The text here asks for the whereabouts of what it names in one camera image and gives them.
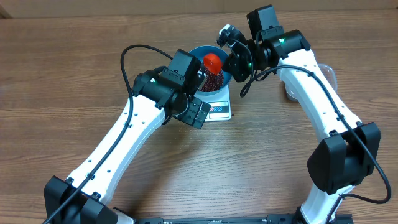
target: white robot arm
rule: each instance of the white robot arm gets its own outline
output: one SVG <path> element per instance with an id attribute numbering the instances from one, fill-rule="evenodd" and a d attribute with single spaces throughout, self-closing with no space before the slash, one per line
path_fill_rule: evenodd
<path id="1" fill-rule="evenodd" d="M 314 72 L 326 86 L 333 101 L 341 108 L 340 111 L 344 114 L 351 128 L 356 128 L 357 124 L 361 122 L 361 120 L 348 109 L 330 86 L 327 79 L 320 71 L 312 50 L 301 49 L 289 53 L 287 58 L 279 60 L 278 66 L 281 65 L 295 65 Z M 298 102 L 315 129 L 318 142 L 330 137 L 332 131 L 336 131 L 337 133 L 344 133 L 347 131 L 347 128 L 338 119 L 325 92 L 312 77 L 300 70 L 288 68 L 278 70 L 277 75 L 284 81 L 288 88 L 293 91 L 294 95 L 297 96 Z M 310 195 L 301 206 L 301 212 L 305 221 L 315 224 L 326 223 L 328 214 L 335 202 L 339 199 L 339 195 L 348 193 L 353 189 L 354 186 L 349 185 L 337 190 L 334 194 L 328 195 L 326 192 L 319 190 L 314 184 L 310 191 Z"/>
<path id="2" fill-rule="evenodd" d="M 220 47 L 227 45 L 233 52 L 223 70 L 231 73 L 237 82 L 251 77 L 242 89 L 241 97 L 246 95 L 253 81 L 265 79 L 270 72 L 276 73 L 303 107 L 319 142 L 307 163 L 314 185 L 291 223 L 332 222 L 345 195 L 372 203 L 386 203 L 391 197 L 391 188 L 375 159 L 381 138 L 377 126 L 374 123 L 363 125 L 348 109 L 320 71 L 305 37 L 298 30 L 285 33 L 272 6 L 256 9 L 246 17 L 253 39 L 246 40 L 229 24 L 219 32 L 217 44 Z M 262 71 L 267 67 L 270 69 L 254 75 L 253 67 Z M 387 197 L 376 201 L 349 194 L 373 172 L 374 167 L 386 184 Z"/>
<path id="3" fill-rule="evenodd" d="M 127 50 L 121 59 L 125 80 L 123 58 Z M 52 177 L 47 183 L 44 198 L 48 219 L 44 223 L 134 223 L 123 212 L 112 211 L 106 206 L 138 150 L 171 116 L 200 129 L 210 110 L 208 103 L 194 97 L 205 81 L 203 74 L 198 72 L 201 62 L 182 50 L 178 50 L 174 58 L 167 56 L 172 59 L 169 67 L 148 70 L 136 77 L 122 114 L 93 153 L 66 181 Z"/>

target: red object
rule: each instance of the red object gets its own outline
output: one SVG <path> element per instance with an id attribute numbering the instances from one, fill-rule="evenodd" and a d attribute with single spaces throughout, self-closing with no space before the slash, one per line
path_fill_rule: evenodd
<path id="1" fill-rule="evenodd" d="M 203 63 L 205 64 L 205 67 L 215 75 L 218 75 L 223 68 L 221 59 L 213 53 L 206 54 L 203 58 Z"/>

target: black joint housing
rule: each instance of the black joint housing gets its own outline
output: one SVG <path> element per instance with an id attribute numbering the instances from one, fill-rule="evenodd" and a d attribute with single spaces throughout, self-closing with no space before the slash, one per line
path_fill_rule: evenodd
<path id="1" fill-rule="evenodd" d="M 359 126 L 355 133 L 374 158 L 377 156 L 381 133 L 374 123 Z M 358 185 L 371 175 L 374 164 L 351 133 L 331 133 L 321 141 L 307 162 L 314 184 L 329 195 L 349 185 Z"/>
<path id="2" fill-rule="evenodd" d="M 249 50 L 237 43 L 236 40 L 243 45 L 248 45 Z M 232 51 L 223 64 L 223 71 L 230 73 L 237 82 L 245 81 L 252 71 L 248 65 L 252 62 L 254 56 L 254 42 L 252 40 L 247 41 L 241 31 L 234 26 L 230 26 L 221 33 L 217 43 L 220 47 L 228 44 Z"/>
<path id="3" fill-rule="evenodd" d="M 194 97 L 205 78 L 198 75 L 200 66 L 199 59 L 179 49 L 168 68 L 159 67 L 139 74 L 134 80 L 133 95 L 155 101 L 155 107 L 164 108 L 166 116 L 200 129 L 205 119 L 201 119 L 203 113 L 199 112 L 207 116 L 210 110 L 208 104 Z"/>
<path id="4" fill-rule="evenodd" d="M 311 49 L 311 45 L 298 30 L 292 30 L 283 35 L 264 40 L 262 47 L 270 51 L 269 66 L 271 68 L 278 66 L 279 59 L 287 58 L 289 53 L 301 49 Z"/>
<path id="5" fill-rule="evenodd" d="M 279 27 L 278 18 L 272 5 L 256 9 L 247 14 L 246 18 L 254 40 L 258 32 L 262 32 L 259 39 L 261 41 L 284 33 L 282 26 Z"/>
<path id="6" fill-rule="evenodd" d="M 53 176 L 44 187 L 44 202 L 47 217 L 49 217 L 61 204 L 74 193 L 76 188 Z M 88 196 L 83 192 L 58 213 L 52 224 L 117 224 L 118 215 L 107 206 L 99 202 L 101 195 L 94 193 Z"/>

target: wood grain surface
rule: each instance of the wood grain surface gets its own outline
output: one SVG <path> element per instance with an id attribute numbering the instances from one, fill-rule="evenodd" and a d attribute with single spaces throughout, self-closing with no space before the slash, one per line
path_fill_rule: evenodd
<path id="1" fill-rule="evenodd" d="M 398 219 L 398 10 L 277 12 L 299 29 L 318 63 L 335 69 L 338 93 L 364 123 L 382 132 L 377 159 L 393 189 L 387 205 L 344 201 L 356 223 Z M 0 21 L 0 223 L 41 223 L 43 189 L 64 179 L 117 120 L 127 100 L 122 50 L 149 44 L 169 54 L 214 45 L 234 24 L 249 38 L 243 13 L 3 19 Z M 145 49 L 126 55 L 130 80 L 169 60 Z M 231 121 L 196 130 L 171 121 L 143 145 L 110 207 L 131 216 L 253 217 L 293 213 L 312 181 L 307 159 L 317 138 L 298 103 L 275 76 L 245 98 L 232 81 Z M 375 171 L 354 193 L 384 198 Z"/>
<path id="2" fill-rule="evenodd" d="M 395 9 L 398 0 L 0 0 L 12 18 L 251 12 L 268 4 L 278 11 Z"/>

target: kitchen scale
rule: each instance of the kitchen scale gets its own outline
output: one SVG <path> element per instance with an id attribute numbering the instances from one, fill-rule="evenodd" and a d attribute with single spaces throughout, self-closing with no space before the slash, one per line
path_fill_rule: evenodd
<path id="1" fill-rule="evenodd" d="M 208 53 L 213 53 L 217 55 L 221 61 L 228 58 L 228 54 L 215 46 L 206 45 L 197 47 L 189 52 L 194 55 L 197 59 L 203 61 L 203 58 Z M 201 99 L 203 102 L 209 103 L 211 105 L 210 111 L 207 114 L 205 122 L 211 121 L 229 121 L 232 117 L 231 112 L 231 100 L 229 98 L 229 86 L 228 83 L 231 80 L 231 74 L 224 72 L 223 86 L 216 91 L 212 92 L 202 92 L 197 91 L 195 97 Z"/>

